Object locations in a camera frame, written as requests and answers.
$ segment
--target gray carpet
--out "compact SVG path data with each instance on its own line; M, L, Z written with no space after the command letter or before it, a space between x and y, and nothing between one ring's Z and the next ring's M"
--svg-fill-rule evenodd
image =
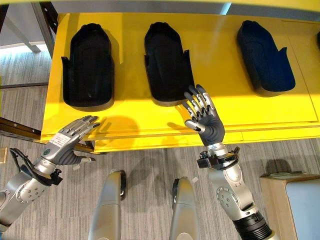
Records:
M41 129L46 87L1 90L1 116ZM43 145L1 136L1 147L14 147L35 160ZM320 139L240 144L244 180L265 215L259 177L275 172L320 174ZM202 240L240 239L216 201L207 170L196 159L203 147L112 152L93 156L95 163L73 170L62 166L64 180L31 204L7 232L4 240L85 240L92 213L108 173L127 173L127 197L122 202L123 240L166 240L172 217L171 189L175 178L198 177L194 185ZM16 173L11 157L1 166L0 187Z
M47 83L50 68L51 57L47 51L1 54L0 85Z

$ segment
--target robotic arm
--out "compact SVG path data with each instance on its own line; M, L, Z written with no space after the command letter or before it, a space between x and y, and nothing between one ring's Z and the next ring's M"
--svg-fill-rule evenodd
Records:
M225 128L217 110L206 90L197 85L190 86L185 92L186 102L183 106L191 119L185 125L197 131L207 151L197 160L200 168L208 168L209 179L216 193L216 198L243 240L279 240L259 212L253 196L243 181L238 165L239 148L228 152L223 144Z
M98 117L85 116L62 128L44 147L41 156L32 164L27 156L16 148L10 152L19 173L0 191L0 233L21 215L25 208L53 185L58 185L62 178L57 165L71 165L94 161L93 158L76 156L75 145L100 123L94 123ZM19 166L17 157L24 165Z

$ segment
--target yellow table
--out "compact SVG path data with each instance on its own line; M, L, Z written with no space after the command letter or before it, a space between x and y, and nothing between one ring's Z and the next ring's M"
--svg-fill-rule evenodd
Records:
M236 35L244 20L259 22L278 49L287 48L295 77L293 90L275 97L257 96L245 69ZM172 13L60 14L44 112L41 141L84 115L101 125L90 134L95 152L201 145L184 126L180 106L153 103L144 64L144 37L150 24L169 23L190 50L194 82L210 93L225 125L225 143L320 137L320 24L278 18ZM115 103L103 111L83 112L64 103L61 56L82 25L98 23L108 34L115 63Z

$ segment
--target black cylinder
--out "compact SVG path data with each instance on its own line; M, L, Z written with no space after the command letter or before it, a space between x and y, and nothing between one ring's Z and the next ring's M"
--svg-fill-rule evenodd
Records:
M272 233L259 211L240 220L233 221L233 224L242 240L263 240Z

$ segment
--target cable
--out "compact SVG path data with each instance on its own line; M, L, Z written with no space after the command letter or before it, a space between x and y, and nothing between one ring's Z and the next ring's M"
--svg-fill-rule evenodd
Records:
M15 164L17 165L18 169L19 169L19 172L21 172L21 167L19 166L18 164L18 159L17 157L21 157L24 164L25 164L25 167L28 169L29 173L32 175L32 177L34 179L36 179L39 183L45 185L45 186L50 186L50 184L44 182L43 180L41 180L39 177L38 177L38 174L34 172L34 170L32 169L34 167L34 165L31 163L31 161L28 159L28 156L24 155L19 149L17 148L10 148L10 153L13 157L13 160L15 162Z
M12 148L10 148L9 150L10 150L10 153L12 155L13 161L14 161L14 163L16 165L16 168L18 169L18 173L20 173L21 169L20 169L20 166L19 166L19 163L18 163L17 155L15 154L15 152L13 151Z

